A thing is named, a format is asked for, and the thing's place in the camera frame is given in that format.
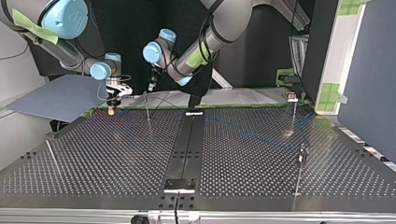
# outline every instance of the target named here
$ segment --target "robotic arm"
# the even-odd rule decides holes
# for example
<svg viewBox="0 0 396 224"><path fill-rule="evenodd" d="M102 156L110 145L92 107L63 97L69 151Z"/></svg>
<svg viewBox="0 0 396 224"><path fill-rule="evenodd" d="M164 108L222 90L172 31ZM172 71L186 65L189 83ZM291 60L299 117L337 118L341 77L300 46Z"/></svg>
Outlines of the robotic arm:
<svg viewBox="0 0 396 224"><path fill-rule="evenodd" d="M57 44L38 37L22 27L16 26L12 9L18 10L35 24L55 31L60 37ZM121 83L121 56L107 53L103 61L83 56L66 39L82 34L88 23L88 8L84 0L0 0L0 21L11 30L25 35L69 71L82 72L97 80L106 80L109 114L120 105L123 95L132 94L132 89Z"/></svg>
<svg viewBox="0 0 396 224"><path fill-rule="evenodd" d="M143 49L143 56L153 65L153 78L149 90L158 82L158 76L166 72L180 86L187 85L193 72L201 65L213 60L213 55L224 45L233 43L245 32L253 10L253 0L201 0L213 15L213 20L200 37L180 57L172 52L177 35L167 29L149 42Z"/></svg>

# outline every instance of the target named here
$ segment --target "white wall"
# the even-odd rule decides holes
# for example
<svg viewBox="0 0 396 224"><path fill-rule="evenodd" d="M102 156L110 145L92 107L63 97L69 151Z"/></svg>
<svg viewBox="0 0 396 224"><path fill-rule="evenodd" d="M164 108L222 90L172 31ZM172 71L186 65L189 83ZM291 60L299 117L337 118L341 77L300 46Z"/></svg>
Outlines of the white wall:
<svg viewBox="0 0 396 224"><path fill-rule="evenodd" d="M1 60L23 52L26 44L22 37L0 22L0 170L38 146L50 131L47 119L4 109L17 97L45 84L30 50L19 57Z"/></svg>

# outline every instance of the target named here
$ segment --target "metal frame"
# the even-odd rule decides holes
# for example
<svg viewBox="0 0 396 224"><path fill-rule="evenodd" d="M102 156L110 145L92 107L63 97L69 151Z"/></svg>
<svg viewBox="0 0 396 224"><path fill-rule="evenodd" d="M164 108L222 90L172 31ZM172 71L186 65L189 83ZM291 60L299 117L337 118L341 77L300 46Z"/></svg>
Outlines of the metal frame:
<svg viewBox="0 0 396 224"><path fill-rule="evenodd" d="M133 216L175 223L173 212L134 210L0 209L0 223L130 223ZM178 212L181 223L396 223L394 214ZM198 222L191 222L197 217Z"/></svg>

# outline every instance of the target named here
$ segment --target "perforated metal table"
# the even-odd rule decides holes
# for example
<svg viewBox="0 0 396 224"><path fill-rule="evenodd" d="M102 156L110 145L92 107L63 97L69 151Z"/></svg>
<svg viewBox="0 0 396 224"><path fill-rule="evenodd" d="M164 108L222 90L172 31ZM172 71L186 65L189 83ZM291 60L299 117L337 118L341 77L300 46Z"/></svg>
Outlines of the perforated metal table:
<svg viewBox="0 0 396 224"><path fill-rule="evenodd" d="M98 111L22 155L0 172L0 206L396 213L396 174L309 108L150 113ZM195 192L164 193L175 179Z"/></svg>

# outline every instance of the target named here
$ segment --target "green square sticker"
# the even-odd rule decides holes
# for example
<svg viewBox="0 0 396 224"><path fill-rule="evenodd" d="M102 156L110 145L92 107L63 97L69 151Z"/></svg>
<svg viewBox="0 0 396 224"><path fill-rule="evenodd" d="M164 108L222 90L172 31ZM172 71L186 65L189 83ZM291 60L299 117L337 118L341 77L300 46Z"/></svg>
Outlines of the green square sticker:
<svg viewBox="0 0 396 224"><path fill-rule="evenodd" d="M360 6L361 0L349 0L351 5Z"/></svg>
<svg viewBox="0 0 396 224"><path fill-rule="evenodd" d="M331 91L331 89L332 89L332 83L323 83L322 91Z"/></svg>
<svg viewBox="0 0 396 224"><path fill-rule="evenodd" d="M329 94L329 98L328 98L327 102L329 102L329 103L337 103L338 102L338 97L339 97L338 92L337 91L332 91Z"/></svg>
<svg viewBox="0 0 396 224"><path fill-rule="evenodd" d="M329 91L323 91L323 92L320 94L319 102L320 102L320 103L329 102L329 97L330 97L330 92L329 92Z"/></svg>
<svg viewBox="0 0 396 224"><path fill-rule="evenodd" d="M339 89L340 89L340 84L337 84L337 83L333 83L332 84L331 91L337 91L338 92Z"/></svg>
<svg viewBox="0 0 396 224"><path fill-rule="evenodd" d="M319 103L317 107L318 111L325 111L326 110L326 103Z"/></svg>
<svg viewBox="0 0 396 224"><path fill-rule="evenodd" d="M342 0L341 6L350 6L355 0Z"/></svg>
<svg viewBox="0 0 396 224"><path fill-rule="evenodd" d="M353 6L349 8L348 15L358 15L360 6Z"/></svg>
<svg viewBox="0 0 396 224"><path fill-rule="evenodd" d="M347 16L347 12L348 12L348 7L341 7L340 11L338 12L338 15Z"/></svg>
<svg viewBox="0 0 396 224"><path fill-rule="evenodd" d="M328 103L326 104L326 109L325 111L334 111L335 109L335 103Z"/></svg>

